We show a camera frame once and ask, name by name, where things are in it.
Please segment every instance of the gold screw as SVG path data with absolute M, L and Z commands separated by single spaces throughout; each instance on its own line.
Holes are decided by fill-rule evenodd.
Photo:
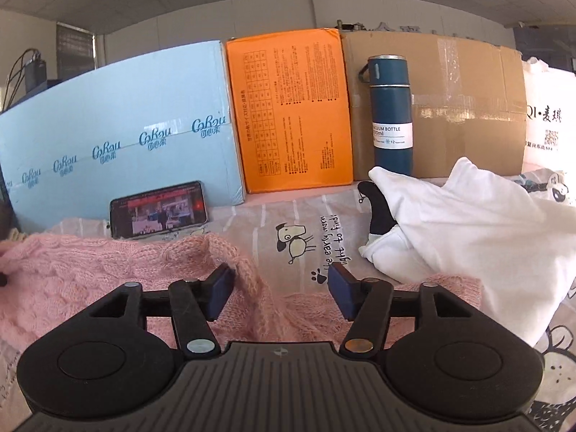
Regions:
M 371 341 L 362 338 L 348 339 L 344 347 L 350 352 L 355 352 L 356 354 L 364 354 L 365 352 L 370 352 L 374 349 L 374 345 Z

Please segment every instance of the black device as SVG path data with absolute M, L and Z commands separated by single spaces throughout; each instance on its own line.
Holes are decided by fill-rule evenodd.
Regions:
M 47 80 L 46 62 L 40 57 L 33 58 L 30 63 L 24 66 L 26 93 L 29 93 Z
M 143 237 L 208 221 L 198 181 L 137 193 L 110 202 L 113 238 Z
M 445 288 L 395 291 L 328 270 L 353 320 L 330 342 L 230 342 L 207 321 L 233 289 L 225 264 L 165 291 L 126 283 L 34 342 L 17 380 L 33 415 L 18 432 L 538 431 L 524 414 L 540 355 Z M 177 349 L 146 331 L 171 317 Z M 391 317 L 413 333 L 383 350 Z

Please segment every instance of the bottle label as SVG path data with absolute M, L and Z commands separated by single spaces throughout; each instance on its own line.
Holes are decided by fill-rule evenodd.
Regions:
M 372 123 L 374 146 L 381 149 L 408 149 L 412 142 L 412 122 Z

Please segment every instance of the window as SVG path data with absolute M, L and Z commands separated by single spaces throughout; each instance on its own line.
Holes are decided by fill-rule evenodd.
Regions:
M 94 34 L 58 23 L 56 26 L 58 79 L 66 81 L 96 67 Z

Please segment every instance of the bottle handle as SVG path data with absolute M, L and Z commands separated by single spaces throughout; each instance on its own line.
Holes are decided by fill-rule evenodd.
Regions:
M 358 72 L 358 79 L 360 80 L 361 83 L 364 83 L 365 85 L 370 84 L 370 80 L 366 80 L 364 78 L 364 73 L 368 70 L 368 63 L 366 63 L 364 65 L 364 68 L 362 68 L 359 72 Z

